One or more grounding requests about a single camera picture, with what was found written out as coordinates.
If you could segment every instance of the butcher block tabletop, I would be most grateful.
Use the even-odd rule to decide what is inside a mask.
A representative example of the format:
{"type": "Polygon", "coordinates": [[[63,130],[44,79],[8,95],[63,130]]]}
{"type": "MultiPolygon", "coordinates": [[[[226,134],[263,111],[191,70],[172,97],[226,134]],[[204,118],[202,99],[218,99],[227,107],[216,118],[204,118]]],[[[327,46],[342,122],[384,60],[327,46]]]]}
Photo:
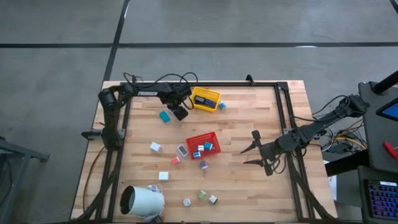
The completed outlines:
{"type": "MultiPolygon", "coordinates": [[[[294,114],[311,118],[304,82],[294,80],[287,83],[294,114]]],[[[118,84],[120,82],[104,82],[103,88],[118,84]]],[[[268,177],[262,167],[243,164],[248,160],[260,159],[257,149],[240,154],[252,143],[253,130],[259,130],[263,144],[275,141],[281,136],[274,88],[234,86],[210,87],[210,89],[221,93],[221,101],[227,106],[225,110],[218,109],[210,113],[193,109],[188,111],[189,115],[184,120],[178,121],[171,116],[168,123],[164,123],[159,118],[159,113],[163,110],[167,111],[167,108],[157,97],[132,99],[114,208],[114,222],[143,222],[143,219],[139,217],[123,215],[120,212],[121,194],[129,185],[145,187],[153,184],[164,193],[165,208],[161,216],[165,222],[182,220],[185,222],[288,222],[297,220],[288,168],[282,174],[274,173],[268,177]],[[221,153],[194,161],[190,156],[180,156],[180,163],[172,164],[172,159],[180,155],[177,152],[177,146],[180,144],[186,146],[186,138],[209,132],[216,133],[221,153]],[[152,142],[160,144],[162,151],[156,153],[150,150],[149,146],[152,142]],[[208,165],[206,171],[200,169],[200,161],[206,161],[208,165]],[[159,181],[161,171],[169,172],[169,181],[159,181]],[[197,197],[200,190],[206,192],[206,197],[202,200],[197,197]],[[218,198],[215,205],[209,202],[210,195],[218,198]],[[192,204],[189,207],[183,204],[185,198],[191,200],[192,204]]],[[[283,91],[280,94],[289,126],[283,91]]],[[[121,110],[120,120],[123,118],[123,112],[124,110],[121,110]]],[[[100,123],[103,119],[103,110],[98,104],[93,128],[101,129],[100,123]]],[[[307,123],[297,120],[299,126],[307,123]]],[[[83,213],[83,189],[89,169],[102,147],[101,139],[90,141],[88,144],[71,218],[76,218],[83,213]]],[[[100,189],[105,158],[106,150],[103,150],[87,186],[86,207],[100,189]]],[[[335,204],[318,146],[307,147],[304,163],[311,191],[326,210],[336,217],[335,204]]],[[[281,157],[281,165],[277,170],[281,170],[283,165],[284,155],[281,157]]],[[[108,211],[109,195],[110,189],[104,199],[104,217],[108,211]]],[[[300,197],[306,217],[307,209],[302,193],[300,197]]]]}

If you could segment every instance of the gray floor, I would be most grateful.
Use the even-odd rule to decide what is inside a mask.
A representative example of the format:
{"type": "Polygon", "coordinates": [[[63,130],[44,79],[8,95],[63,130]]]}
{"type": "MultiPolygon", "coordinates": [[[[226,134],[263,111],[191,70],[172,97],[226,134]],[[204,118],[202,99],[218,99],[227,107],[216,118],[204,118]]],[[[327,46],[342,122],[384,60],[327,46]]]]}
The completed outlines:
{"type": "MultiPolygon", "coordinates": [[[[111,43],[122,4],[0,0],[0,44],[111,43]]],[[[389,0],[133,0],[121,42],[398,41],[397,20],[389,0]]],[[[47,164],[31,163],[13,223],[68,220],[87,144],[80,132],[91,126],[109,51],[0,49],[0,136],[51,153],[47,164]]],[[[394,72],[397,54],[398,47],[119,49],[111,80],[187,71],[201,80],[305,80],[315,111],[394,72]]],[[[356,180],[339,179],[338,201],[357,205],[356,180]]],[[[337,207],[340,217],[360,218],[358,208],[337,207]]]]}

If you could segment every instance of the red plastic basket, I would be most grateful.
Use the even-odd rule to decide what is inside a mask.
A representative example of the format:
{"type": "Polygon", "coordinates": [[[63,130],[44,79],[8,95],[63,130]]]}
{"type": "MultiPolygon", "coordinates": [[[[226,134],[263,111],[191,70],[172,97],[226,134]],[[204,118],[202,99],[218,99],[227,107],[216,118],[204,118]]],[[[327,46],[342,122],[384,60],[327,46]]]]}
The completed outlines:
{"type": "Polygon", "coordinates": [[[195,136],[195,137],[192,137],[192,138],[187,138],[187,146],[188,146],[188,150],[189,150],[189,152],[191,154],[191,159],[192,160],[201,159],[201,158],[206,157],[206,156],[212,156],[212,155],[215,155],[215,154],[221,152],[220,145],[218,144],[216,133],[214,133],[214,132],[201,134],[199,136],[195,136]],[[215,149],[210,150],[210,151],[204,150],[203,152],[200,153],[201,154],[200,158],[193,158],[193,153],[195,152],[195,147],[200,146],[200,145],[204,145],[205,142],[212,143],[213,147],[215,149]]]}

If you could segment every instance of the monitor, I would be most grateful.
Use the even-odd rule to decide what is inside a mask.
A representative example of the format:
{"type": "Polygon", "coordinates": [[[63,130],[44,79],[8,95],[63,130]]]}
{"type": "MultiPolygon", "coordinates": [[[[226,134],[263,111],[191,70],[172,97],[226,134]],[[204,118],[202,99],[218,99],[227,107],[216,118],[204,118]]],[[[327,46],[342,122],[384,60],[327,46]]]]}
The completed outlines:
{"type": "Polygon", "coordinates": [[[376,114],[394,121],[398,121],[398,98],[395,98],[388,104],[379,108],[376,111],[376,114]]]}

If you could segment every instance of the sticker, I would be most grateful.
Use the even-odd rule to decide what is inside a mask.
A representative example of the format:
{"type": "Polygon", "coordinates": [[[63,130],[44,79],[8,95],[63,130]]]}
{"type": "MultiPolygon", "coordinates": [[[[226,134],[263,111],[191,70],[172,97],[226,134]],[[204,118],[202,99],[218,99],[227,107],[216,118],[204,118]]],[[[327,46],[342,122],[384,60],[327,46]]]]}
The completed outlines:
{"type": "Polygon", "coordinates": [[[394,186],[397,187],[397,183],[392,183],[392,182],[385,182],[385,181],[380,181],[381,185],[387,185],[387,186],[394,186]]]}

